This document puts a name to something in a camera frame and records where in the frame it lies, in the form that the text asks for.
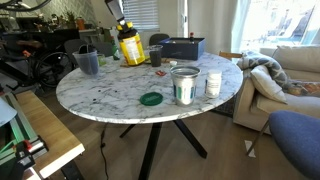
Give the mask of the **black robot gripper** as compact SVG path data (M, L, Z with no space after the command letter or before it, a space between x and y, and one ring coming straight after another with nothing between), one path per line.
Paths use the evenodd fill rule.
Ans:
M111 14L115 17L117 22L120 22L124 19L121 7L118 0L104 0Z

